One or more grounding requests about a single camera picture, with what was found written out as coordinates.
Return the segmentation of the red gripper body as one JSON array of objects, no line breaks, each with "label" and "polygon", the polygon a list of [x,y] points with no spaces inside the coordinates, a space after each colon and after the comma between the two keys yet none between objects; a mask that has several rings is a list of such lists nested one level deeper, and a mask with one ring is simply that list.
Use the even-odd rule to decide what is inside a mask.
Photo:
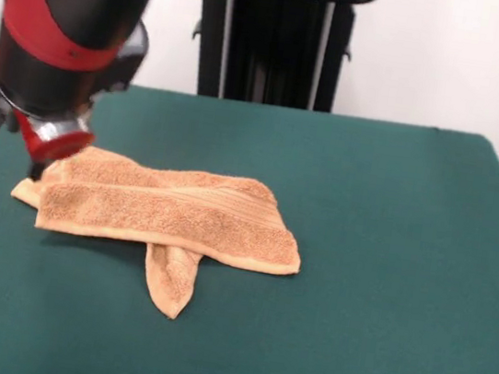
[{"label": "red gripper body", "polygon": [[40,120],[13,110],[18,129],[24,139],[30,158],[36,163],[47,163],[68,158],[93,143],[95,136],[86,120]]}]

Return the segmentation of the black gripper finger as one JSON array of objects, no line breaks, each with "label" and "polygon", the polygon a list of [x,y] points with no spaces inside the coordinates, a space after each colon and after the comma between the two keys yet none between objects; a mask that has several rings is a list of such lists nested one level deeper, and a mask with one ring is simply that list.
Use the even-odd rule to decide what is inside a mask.
[{"label": "black gripper finger", "polygon": [[43,176],[43,173],[47,169],[47,167],[48,167],[47,162],[31,161],[29,168],[29,175],[28,175],[29,179],[39,181]]}]

